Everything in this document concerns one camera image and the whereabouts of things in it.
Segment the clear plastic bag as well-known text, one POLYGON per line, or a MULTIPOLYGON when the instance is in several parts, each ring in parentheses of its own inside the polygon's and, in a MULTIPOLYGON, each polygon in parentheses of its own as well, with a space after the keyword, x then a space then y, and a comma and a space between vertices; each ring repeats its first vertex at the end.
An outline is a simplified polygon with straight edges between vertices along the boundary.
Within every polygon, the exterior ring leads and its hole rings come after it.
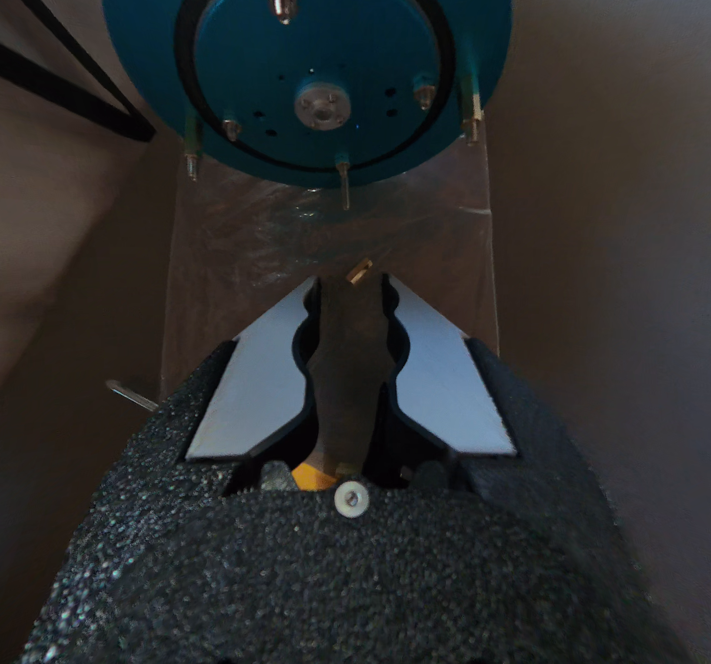
POLYGON ((203 161, 178 175, 161 395, 306 278, 321 279, 317 385, 378 386, 393 364, 380 282, 392 274, 468 336, 500 350, 485 134, 412 171, 351 190, 261 180, 203 161), (373 267, 353 286, 346 275, 373 267))

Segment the blue metal turntable base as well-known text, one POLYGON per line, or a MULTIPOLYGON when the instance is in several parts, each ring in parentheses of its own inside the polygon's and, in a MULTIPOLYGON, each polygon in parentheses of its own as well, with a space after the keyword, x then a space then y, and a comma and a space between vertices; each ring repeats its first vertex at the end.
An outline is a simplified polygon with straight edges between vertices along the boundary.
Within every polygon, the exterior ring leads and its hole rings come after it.
POLYGON ((511 0, 102 0, 139 94, 258 178, 384 180, 478 137, 511 0))

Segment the yellow handled screwdriver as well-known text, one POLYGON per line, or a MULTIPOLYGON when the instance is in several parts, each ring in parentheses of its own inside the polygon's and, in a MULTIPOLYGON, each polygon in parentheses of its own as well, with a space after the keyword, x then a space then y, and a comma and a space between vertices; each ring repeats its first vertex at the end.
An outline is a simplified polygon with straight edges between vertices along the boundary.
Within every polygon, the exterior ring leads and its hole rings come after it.
MULTIPOLYGON (((143 410, 154 413, 158 404, 135 391, 125 387, 116 380, 107 380, 107 388, 143 410)), ((309 464, 301 464, 292 471, 296 484, 302 491, 324 491, 336 483, 336 478, 330 476, 309 464)))

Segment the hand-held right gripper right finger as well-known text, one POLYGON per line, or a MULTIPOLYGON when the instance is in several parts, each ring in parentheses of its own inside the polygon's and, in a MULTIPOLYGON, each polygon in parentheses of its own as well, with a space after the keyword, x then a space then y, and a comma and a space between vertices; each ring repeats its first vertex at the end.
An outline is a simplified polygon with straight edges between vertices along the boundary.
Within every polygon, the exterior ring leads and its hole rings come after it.
POLYGON ((515 458, 505 420, 469 336, 392 274, 382 279, 392 414, 422 448, 444 456, 515 458))

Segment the grey desk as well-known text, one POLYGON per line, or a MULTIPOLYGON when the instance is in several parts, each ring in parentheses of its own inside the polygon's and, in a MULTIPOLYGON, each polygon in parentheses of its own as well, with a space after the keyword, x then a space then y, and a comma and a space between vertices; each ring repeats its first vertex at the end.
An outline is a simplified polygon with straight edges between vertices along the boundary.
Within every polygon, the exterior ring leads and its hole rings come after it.
MULTIPOLYGON (((490 123, 505 361, 591 456, 662 604, 710 661, 708 200, 634 183, 612 134, 525 149, 490 123)), ((176 142, 1 121, 1 662, 17 659, 70 535, 159 391, 176 142)), ((661 186, 654 180, 662 180, 661 186)))

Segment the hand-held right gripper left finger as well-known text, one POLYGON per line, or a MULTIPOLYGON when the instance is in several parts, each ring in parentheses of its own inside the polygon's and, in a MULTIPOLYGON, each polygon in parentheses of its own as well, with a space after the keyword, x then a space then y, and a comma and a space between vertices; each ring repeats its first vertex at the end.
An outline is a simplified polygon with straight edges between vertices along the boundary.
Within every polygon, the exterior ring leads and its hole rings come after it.
POLYGON ((185 454, 257 459, 315 406, 307 363, 318 345, 320 285, 308 277, 243 329, 185 454))

